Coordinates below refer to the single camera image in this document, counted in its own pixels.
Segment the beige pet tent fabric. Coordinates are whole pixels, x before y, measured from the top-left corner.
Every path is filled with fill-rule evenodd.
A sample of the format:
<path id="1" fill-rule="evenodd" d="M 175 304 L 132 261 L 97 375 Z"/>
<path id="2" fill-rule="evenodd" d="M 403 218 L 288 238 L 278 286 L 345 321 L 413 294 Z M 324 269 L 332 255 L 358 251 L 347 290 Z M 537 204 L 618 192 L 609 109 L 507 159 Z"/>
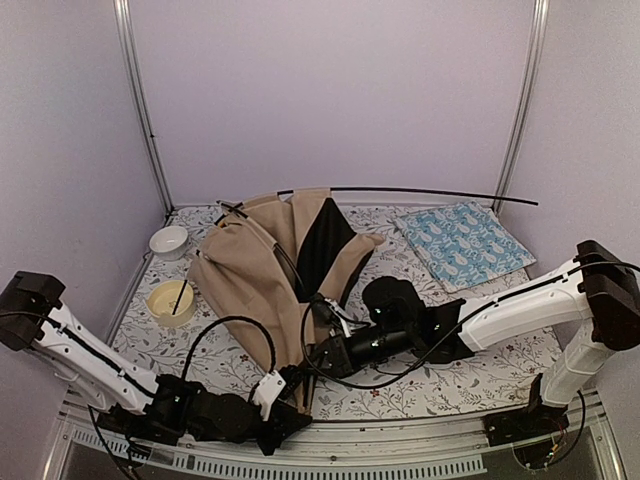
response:
<path id="1" fill-rule="evenodd" d="M 188 278 L 218 317 L 260 322 L 274 345 L 244 322 L 231 335 L 263 369 L 299 365 L 304 345 L 328 336 L 306 313 L 320 293 L 344 306 L 360 273 L 382 245 L 378 234 L 356 232 L 327 188 L 268 194 L 226 207 L 196 249 Z"/>

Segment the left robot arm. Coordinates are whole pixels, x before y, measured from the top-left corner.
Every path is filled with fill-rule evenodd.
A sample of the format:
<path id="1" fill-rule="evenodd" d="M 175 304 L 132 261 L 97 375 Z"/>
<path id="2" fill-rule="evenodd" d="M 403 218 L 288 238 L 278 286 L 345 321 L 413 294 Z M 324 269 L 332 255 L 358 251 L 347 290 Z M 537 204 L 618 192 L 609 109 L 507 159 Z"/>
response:
<path id="1" fill-rule="evenodd" d="M 277 370 L 243 398 L 135 365 L 81 324 L 62 302 L 64 290 L 52 275 L 16 272 L 1 292 L 1 342 L 30 351 L 74 385 L 101 412 L 102 427 L 171 446 L 186 435 L 197 442 L 254 441 L 269 456 L 311 424 L 311 416 L 281 400 L 287 383 Z"/>

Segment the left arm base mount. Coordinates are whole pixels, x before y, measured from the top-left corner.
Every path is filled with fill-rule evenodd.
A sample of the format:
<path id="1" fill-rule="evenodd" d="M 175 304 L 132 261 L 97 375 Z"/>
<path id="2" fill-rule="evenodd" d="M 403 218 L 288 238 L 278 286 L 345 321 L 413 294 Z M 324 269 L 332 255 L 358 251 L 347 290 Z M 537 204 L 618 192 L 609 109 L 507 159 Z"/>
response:
<path id="1" fill-rule="evenodd" d="M 128 438 L 148 440 L 170 446 L 175 446 L 184 436 L 182 430 L 162 425 L 148 415 L 131 413 L 119 404 L 112 406 L 108 412 L 99 412 L 97 425 Z"/>

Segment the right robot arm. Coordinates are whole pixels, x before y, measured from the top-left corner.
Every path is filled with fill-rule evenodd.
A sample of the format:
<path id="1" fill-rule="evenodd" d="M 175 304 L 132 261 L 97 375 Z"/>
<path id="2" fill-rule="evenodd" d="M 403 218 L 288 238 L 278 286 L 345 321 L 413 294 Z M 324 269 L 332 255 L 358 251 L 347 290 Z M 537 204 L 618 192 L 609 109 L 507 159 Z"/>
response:
<path id="1" fill-rule="evenodd" d="M 537 436 L 615 353 L 639 345 L 639 269 L 594 240 L 557 269 L 510 290 L 428 306 L 407 280 L 377 278 L 363 290 L 372 321 L 314 348 L 304 347 L 302 368 L 341 383 L 364 367 L 412 352 L 424 363 L 450 364 L 515 336 L 578 321 L 560 357 L 533 381 L 517 427 Z"/>

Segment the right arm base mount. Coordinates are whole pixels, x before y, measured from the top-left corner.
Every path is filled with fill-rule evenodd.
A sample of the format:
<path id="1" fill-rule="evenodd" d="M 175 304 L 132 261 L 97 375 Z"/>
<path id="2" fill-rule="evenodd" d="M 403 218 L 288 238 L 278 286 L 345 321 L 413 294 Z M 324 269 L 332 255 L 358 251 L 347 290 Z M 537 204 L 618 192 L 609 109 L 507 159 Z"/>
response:
<path id="1" fill-rule="evenodd" d="M 538 374 L 531 384 L 526 406 L 483 417 L 484 432 L 491 447 L 549 435 L 569 427 L 567 406 L 551 407 L 543 403 L 542 377 Z"/>

